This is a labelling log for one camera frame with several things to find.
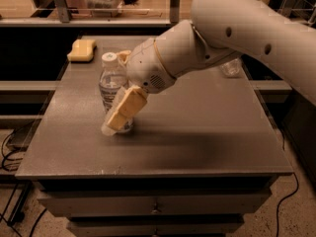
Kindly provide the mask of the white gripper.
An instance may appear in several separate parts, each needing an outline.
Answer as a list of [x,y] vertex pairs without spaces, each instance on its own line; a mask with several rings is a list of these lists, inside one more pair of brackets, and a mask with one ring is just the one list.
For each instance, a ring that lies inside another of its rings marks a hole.
[[117,56],[119,64],[126,67],[127,77],[134,85],[118,90],[101,126],[106,136],[121,131],[145,107],[147,93],[158,94],[176,82],[176,78],[165,68],[154,38],[147,39],[133,51],[122,50]]

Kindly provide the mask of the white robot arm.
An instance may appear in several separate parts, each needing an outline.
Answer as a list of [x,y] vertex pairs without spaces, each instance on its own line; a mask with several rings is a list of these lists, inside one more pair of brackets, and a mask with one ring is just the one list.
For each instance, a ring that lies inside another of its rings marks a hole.
[[193,0],[191,17],[139,44],[127,57],[131,82],[121,88],[102,124],[113,135],[136,116],[150,94],[191,71],[247,54],[316,104],[316,30],[293,22],[260,0]]

